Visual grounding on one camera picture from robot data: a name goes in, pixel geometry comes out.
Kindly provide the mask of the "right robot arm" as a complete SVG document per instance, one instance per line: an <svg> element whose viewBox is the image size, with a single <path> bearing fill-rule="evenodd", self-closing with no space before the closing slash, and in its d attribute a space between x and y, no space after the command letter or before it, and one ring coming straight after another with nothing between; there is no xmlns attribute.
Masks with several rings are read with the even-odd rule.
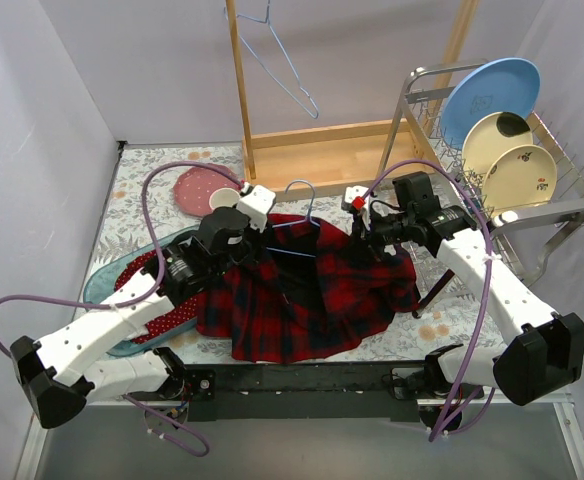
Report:
<svg viewBox="0 0 584 480"><path fill-rule="evenodd" d="M413 242L442 262L480 300L480 309L496 323L504 348L455 344L427 355L426 389L447 397L461 380L499 389L523 406L580 379L584 357L584 322L559 314L535 296L494 253L488 236L461 207L443 207L424 173L394 179L399 209L374 211L363 186L345 190L342 207L354 218L356 246L382 254L385 247Z"/></svg>

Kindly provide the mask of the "red polka dot cloth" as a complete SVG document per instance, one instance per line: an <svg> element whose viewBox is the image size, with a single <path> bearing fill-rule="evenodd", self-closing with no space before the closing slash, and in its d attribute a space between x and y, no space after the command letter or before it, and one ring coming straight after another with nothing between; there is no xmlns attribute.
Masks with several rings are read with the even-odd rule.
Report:
<svg viewBox="0 0 584 480"><path fill-rule="evenodd" d="M143 253L133 260L129 261L125 265L125 269L120 273L114 283L114 289L119 290L123 285L125 285L132 276L139 271L145 263L154 258L156 252L154 250ZM191 320L193 320L197 315L199 304L199 295L188 299L183 304L176 307L171 312L158 316L152 321L148 322L142 329L140 334L135 334L133 337L127 338L136 345L145 344L160 335L171 332L172 330L180 327Z"/></svg>

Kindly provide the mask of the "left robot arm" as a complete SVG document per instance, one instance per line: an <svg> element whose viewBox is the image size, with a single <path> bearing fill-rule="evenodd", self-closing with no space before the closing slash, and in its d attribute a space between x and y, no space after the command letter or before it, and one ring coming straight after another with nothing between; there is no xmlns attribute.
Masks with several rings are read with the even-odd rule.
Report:
<svg viewBox="0 0 584 480"><path fill-rule="evenodd" d="M104 354L253 259L267 223L267 214L245 206L219 207L78 320L39 339L14 341L9 351L16 377L41 426L59 427L88 403L127 393L177 398L185 377L171 355L150 351L106 360Z"/></svg>

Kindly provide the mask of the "red plaid skirt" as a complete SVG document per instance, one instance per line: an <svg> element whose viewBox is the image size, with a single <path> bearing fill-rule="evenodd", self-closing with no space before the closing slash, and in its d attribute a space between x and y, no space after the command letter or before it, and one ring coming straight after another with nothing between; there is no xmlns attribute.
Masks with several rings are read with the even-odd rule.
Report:
<svg viewBox="0 0 584 480"><path fill-rule="evenodd" d="M301 219L272 214L273 224ZM293 362L351 350L385 331L398 313L420 300L410 254L355 257L349 237L318 219L274 229L274 248L314 258L265 251L255 264L236 266L199 297L197 331L228 338L239 361Z"/></svg>

